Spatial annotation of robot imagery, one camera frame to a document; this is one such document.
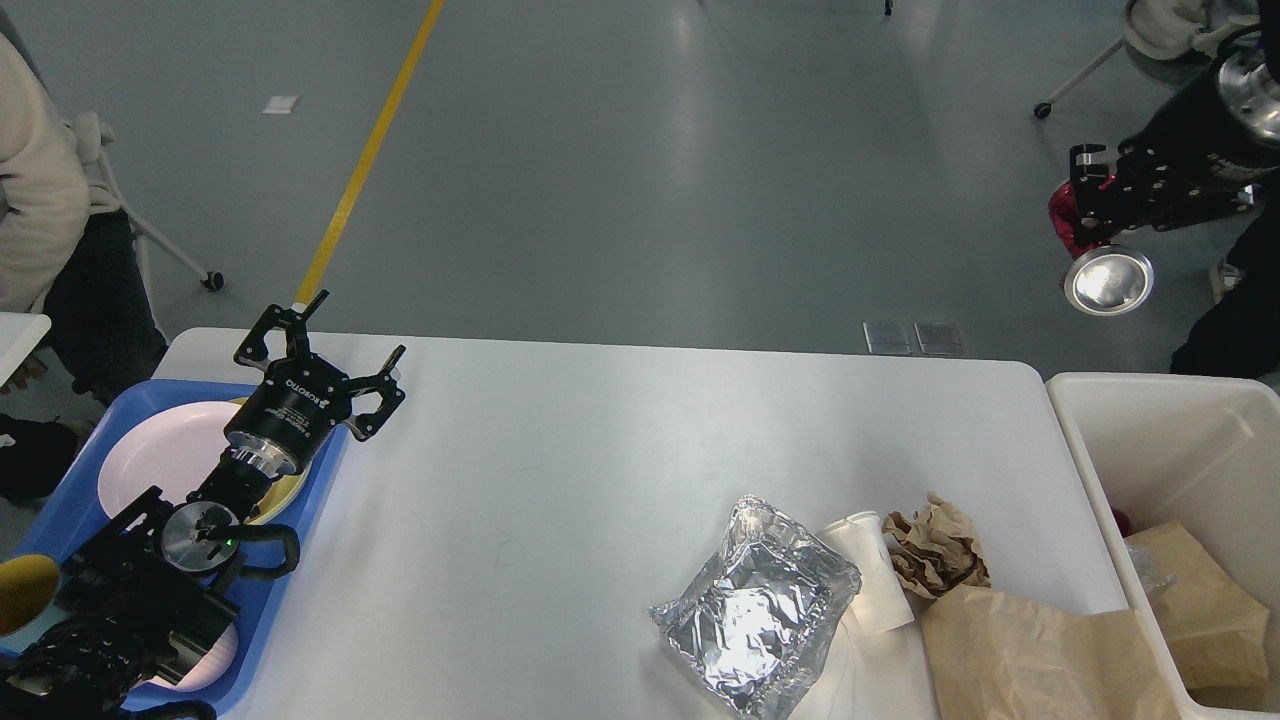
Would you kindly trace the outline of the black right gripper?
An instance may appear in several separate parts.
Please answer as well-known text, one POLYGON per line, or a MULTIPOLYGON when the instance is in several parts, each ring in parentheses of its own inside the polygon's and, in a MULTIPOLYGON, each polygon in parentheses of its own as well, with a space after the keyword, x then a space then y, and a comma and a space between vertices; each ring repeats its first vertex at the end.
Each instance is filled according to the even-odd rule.
POLYGON ((1161 106, 1114 163, 1101 143, 1069 149, 1071 241, 1112 243, 1249 213, 1277 170, 1277 79, 1201 76, 1161 106))

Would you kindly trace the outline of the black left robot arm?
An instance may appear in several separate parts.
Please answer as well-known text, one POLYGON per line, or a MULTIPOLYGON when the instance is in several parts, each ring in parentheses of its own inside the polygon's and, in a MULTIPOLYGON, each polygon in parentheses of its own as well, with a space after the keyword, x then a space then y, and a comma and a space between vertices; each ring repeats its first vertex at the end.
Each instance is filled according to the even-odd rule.
POLYGON ((5 719, 129 719, 125 697, 155 676, 180 683, 238 616, 228 591, 300 564, 300 536, 257 524, 283 477, 303 473, 339 427, 375 436, 404 400, 398 346, 381 369, 349 377, 308 343, 305 307, 269 306, 236 351, 262 383, 225 424, 227 447, 179 503, 150 486, 61 564, 51 606, 63 619, 3 660, 5 719))

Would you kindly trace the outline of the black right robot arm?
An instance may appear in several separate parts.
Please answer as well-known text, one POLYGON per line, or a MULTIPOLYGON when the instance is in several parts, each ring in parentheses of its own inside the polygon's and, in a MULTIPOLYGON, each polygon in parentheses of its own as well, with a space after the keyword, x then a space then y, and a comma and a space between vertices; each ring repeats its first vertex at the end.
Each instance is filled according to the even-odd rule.
POLYGON ((1068 251, 1125 231, 1157 232, 1249 211, 1245 191, 1277 172, 1277 31, 1260 22, 1228 36, 1207 68, 1098 161, 1100 143, 1069 151, 1070 176, 1050 200, 1068 251))

